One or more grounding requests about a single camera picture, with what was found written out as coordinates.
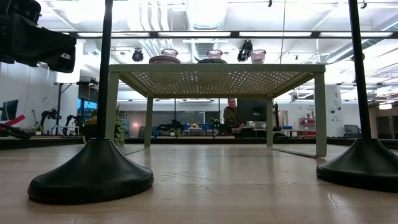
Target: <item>perforated tabletop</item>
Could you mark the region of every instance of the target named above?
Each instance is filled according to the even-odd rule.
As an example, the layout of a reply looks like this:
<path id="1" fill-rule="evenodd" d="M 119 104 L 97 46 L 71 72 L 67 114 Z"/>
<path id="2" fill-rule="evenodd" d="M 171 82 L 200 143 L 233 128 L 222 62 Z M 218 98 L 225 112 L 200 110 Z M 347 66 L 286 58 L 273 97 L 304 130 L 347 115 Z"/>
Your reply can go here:
<path id="1" fill-rule="evenodd" d="M 277 97 L 324 73 L 324 65 L 111 65 L 111 74 L 154 98 Z"/>

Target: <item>man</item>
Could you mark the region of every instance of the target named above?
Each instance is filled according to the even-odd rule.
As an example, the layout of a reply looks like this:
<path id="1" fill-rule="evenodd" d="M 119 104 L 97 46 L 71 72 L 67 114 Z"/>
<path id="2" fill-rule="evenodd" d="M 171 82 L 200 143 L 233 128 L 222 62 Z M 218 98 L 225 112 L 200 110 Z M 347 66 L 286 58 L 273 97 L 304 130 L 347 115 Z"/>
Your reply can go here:
<path id="1" fill-rule="evenodd" d="M 243 128 L 244 124 L 238 121 L 238 111 L 235 99 L 228 99 L 228 106 L 224 109 L 224 124 L 232 128 Z"/>

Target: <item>light stand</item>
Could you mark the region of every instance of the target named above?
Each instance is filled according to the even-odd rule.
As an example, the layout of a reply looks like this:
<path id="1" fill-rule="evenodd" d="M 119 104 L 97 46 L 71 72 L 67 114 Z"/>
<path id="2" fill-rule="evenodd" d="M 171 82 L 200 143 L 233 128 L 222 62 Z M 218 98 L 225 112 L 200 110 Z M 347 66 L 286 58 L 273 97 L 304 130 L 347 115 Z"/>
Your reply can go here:
<path id="1" fill-rule="evenodd" d="M 105 6 L 97 138 L 90 140 L 65 164 L 32 180 L 28 194 L 35 202 L 69 205 L 105 202 L 139 194 L 154 182 L 150 169 L 124 157 L 113 142 L 105 138 L 113 0 L 105 0 Z"/>
<path id="2" fill-rule="evenodd" d="M 355 140 L 342 155 L 319 165 L 317 176 L 350 187 L 398 192 L 398 156 L 371 138 L 357 0 L 349 0 L 349 14 L 363 138 Z"/>

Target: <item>ceiling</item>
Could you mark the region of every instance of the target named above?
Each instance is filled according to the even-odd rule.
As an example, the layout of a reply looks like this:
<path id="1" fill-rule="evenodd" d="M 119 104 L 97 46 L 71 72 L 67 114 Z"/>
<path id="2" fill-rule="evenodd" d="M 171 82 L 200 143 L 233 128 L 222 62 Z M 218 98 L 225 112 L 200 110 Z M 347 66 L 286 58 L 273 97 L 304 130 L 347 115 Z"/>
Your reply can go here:
<path id="1" fill-rule="evenodd" d="M 361 31 L 398 31 L 398 0 L 367 1 L 359 10 Z M 39 26 L 59 32 L 102 31 L 104 4 L 95 0 L 44 1 Z M 339 0 L 127 0 L 115 1 L 113 31 L 144 30 L 301 30 L 350 31 L 348 1 Z M 135 63 L 134 49 L 142 49 L 148 63 L 151 55 L 160 54 L 164 47 L 173 47 L 182 63 L 196 63 L 198 49 L 213 47 L 224 52 L 228 63 L 238 63 L 236 56 L 244 39 L 113 39 L 111 63 Z M 354 63 L 349 39 L 252 39 L 255 49 L 267 51 L 265 63 L 328 63 L 325 80 L 342 85 L 343 99 L 356 98 Z M 390 100 L 398 95 L 398 40 L 364 42 L 364 60 L 369 98 Z M 101 40 L 84 43 L 81 76 L 98 78 Z M 289 94 L 313 93 L 311 83 Z"/>

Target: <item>computer monitor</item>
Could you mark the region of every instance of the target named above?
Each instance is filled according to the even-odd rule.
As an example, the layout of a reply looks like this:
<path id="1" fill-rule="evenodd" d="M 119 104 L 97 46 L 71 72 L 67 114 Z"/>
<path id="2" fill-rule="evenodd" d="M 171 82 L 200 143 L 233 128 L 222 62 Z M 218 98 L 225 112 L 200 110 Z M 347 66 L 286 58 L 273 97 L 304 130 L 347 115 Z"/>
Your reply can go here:
<path id="1" fill-rule="evenodd" d="M 267 101 L 242 99 L 237 101 L 238 119 L 244 121 L 267 121 Z"/>
<path id="2" fill-rule="evenodd" d="M 0 108 L 0 121 L 9 121 L 17 117 L 18 100 L 4 102 Z"/>

